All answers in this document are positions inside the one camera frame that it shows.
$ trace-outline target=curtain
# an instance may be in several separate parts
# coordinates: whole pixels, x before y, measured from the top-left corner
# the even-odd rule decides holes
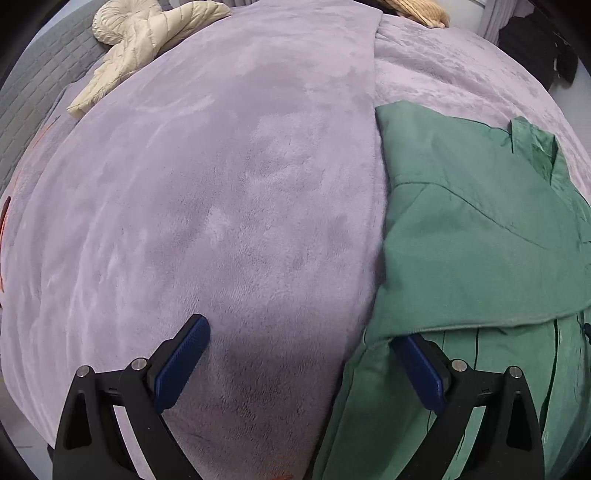
[[[496,45],[499,41],[499,30],[507,25],[517,3],[518,0],[486,0],[486,7],[476,33]]]

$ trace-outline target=white wall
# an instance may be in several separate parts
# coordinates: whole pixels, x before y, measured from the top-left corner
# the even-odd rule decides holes
[[[591,76],[580,60],[573,84],[554,82],[550,95],[591,156]]]
[[[485,0],[436,0],[450,16],[450,26],[478,30]]]

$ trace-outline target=beige puffer jacket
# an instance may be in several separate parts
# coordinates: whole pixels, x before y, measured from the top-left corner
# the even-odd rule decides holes
[[[156,0],[109,0],[96,13],[92,31],[99,41],[114,46],[68,112],[81,118],[156,55],[231,13],[226,5],[210,0],[169,11],[162,11]]]

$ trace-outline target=yellow knit item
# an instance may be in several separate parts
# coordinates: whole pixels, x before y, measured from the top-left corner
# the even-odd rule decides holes
[[[379,0],[403,17],[411,18],[429,28],[449,27],[449,15],[433,0]]]

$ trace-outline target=fleece blanket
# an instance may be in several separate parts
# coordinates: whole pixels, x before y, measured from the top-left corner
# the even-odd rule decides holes
[[[380,279],[375,106],[525,116],[591,198],[584,149],[525,69],[470,32],[350,0],[237,10],[77,123],[66,107],[89,77],[0,199],[2,370],[49,443],[78,366],[120,369],[198,312],[212,341],[164,414],[181,448],[207,480],[305,475]]]

